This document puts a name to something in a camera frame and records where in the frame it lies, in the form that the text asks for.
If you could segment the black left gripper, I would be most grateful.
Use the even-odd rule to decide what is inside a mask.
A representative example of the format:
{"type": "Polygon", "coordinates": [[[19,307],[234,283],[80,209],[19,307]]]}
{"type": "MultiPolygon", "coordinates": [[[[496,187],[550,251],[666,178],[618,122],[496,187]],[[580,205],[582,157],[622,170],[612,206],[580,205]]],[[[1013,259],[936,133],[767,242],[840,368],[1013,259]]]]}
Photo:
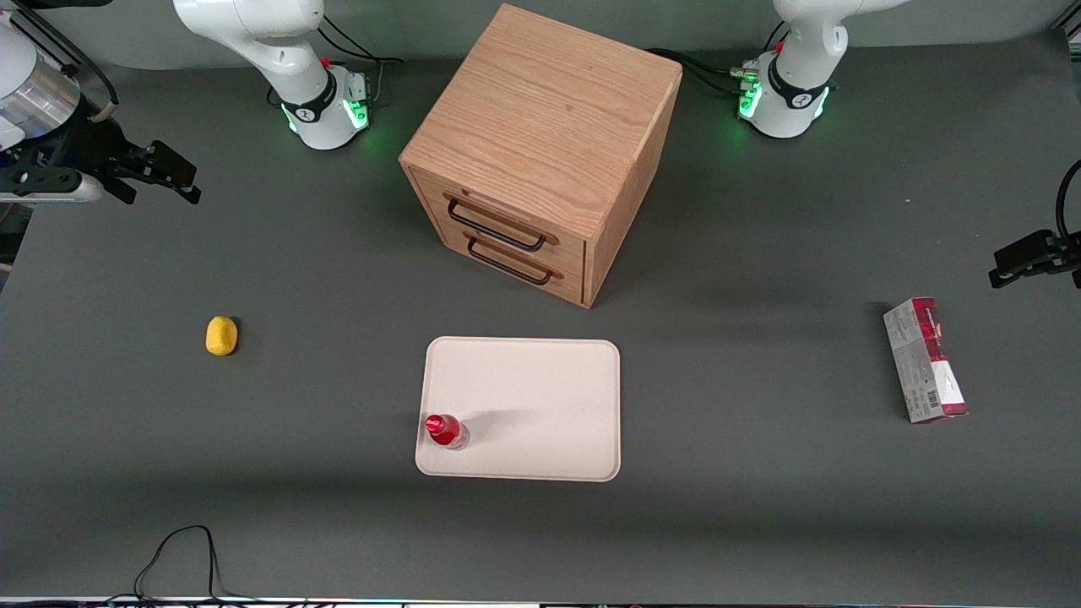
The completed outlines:
{"type": "Polygon", "coordinates": [[[1062,250],[1057,255],[1057,235],[1038,230],[997,250],[995,266],[988,272],[991,287],[1001,289],[1039,274],[1069,273],[1075,287],[1080,289],[1080,232],[1069,232],[1059,238],[1059,243],[1062,250]]]}

